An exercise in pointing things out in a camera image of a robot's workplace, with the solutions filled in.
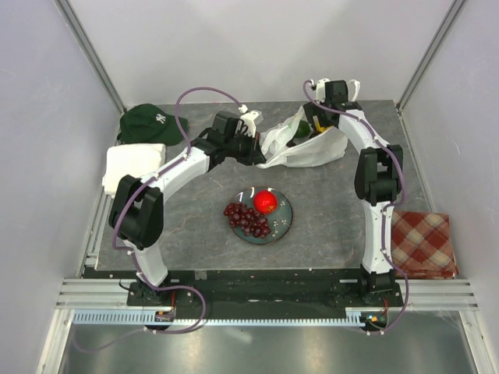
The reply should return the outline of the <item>green fake lime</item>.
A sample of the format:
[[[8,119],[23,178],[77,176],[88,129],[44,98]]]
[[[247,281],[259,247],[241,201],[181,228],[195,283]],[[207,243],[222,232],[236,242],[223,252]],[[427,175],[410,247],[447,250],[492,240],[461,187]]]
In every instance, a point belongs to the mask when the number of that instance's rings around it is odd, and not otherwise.
[[[302,139],[307,137],[310,134],[310,124],[307,121],[300,121],[299,126],[294,135],[297,139]]]

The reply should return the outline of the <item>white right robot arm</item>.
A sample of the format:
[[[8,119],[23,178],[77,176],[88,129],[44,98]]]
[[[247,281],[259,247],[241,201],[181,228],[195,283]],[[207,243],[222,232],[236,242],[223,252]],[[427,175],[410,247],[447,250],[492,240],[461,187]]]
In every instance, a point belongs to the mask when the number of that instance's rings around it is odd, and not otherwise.
[[[398,197],[405,197],[403,150],[374,129],[344,80],[308,79],[303,92],[307,119],[321,133],[340,130],[358,152],[354,189],[365,217],[365,247],[357,297],[375,306],[397,290],[391,259],[391,217]]]

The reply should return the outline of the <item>red fake apple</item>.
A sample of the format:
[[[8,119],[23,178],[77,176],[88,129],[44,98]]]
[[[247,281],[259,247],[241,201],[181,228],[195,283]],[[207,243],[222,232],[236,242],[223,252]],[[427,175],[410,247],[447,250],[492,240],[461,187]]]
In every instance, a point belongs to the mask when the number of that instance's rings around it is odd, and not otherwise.
[[[261,190],[253,197],[253,206],[261,214],[270,214],[277,209],[278,199],[274,193]]]

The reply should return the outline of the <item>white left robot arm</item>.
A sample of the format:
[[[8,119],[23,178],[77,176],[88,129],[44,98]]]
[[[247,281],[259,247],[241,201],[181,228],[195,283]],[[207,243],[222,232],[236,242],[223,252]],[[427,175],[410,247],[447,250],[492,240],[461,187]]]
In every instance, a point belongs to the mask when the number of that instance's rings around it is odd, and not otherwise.
[[[262,120],[260,111],[240,116],[220,111],[212,126],[188,141],[177,157],[143,177],[121,178],[108,218],[113,228],[112,246],[132,257],[136,275],[146,284],[143,295],[152,305],[165,305],[172,294],[165,283],[168,268],[157,244],[164,230],[165,203],[226,158],[246,166],[264,164],[257,132]]]

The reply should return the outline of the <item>yellow fake lemon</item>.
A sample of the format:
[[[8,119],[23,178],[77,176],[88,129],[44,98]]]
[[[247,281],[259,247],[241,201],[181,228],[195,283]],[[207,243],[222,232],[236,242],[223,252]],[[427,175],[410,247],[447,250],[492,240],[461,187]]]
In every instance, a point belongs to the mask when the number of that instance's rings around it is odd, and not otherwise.
[[[316,122],[314,126],[315,126],[315,131],[318,133],[322,133],[328,130],[327,126],[322,126],[319,122]]]

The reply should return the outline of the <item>red fake grape bunch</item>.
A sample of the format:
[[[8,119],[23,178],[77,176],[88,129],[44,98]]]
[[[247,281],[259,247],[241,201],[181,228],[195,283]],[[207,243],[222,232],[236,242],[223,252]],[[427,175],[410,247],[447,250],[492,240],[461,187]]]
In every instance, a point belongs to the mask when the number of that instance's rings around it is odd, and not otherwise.
[[[271,233],[268,219],[244,203],[229,203],[223,214],[228,218],[228,225],[241,229],[245,236],[266,238]]]

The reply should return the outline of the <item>white plastic bag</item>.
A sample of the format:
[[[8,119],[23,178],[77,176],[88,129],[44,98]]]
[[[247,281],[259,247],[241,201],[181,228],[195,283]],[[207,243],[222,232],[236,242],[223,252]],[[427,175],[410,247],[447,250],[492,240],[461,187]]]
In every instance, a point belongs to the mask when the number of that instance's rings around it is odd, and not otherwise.
[[[334,127],[312,139],[299,139],[295,146],[288,146],[300,122],[305,119],[305,111],[300,107],[293,116],[260,134],[260,150],[266,161],[258,164],[258,168],[268,169],[278,165],[313,168],[344,157],[348,138]]]

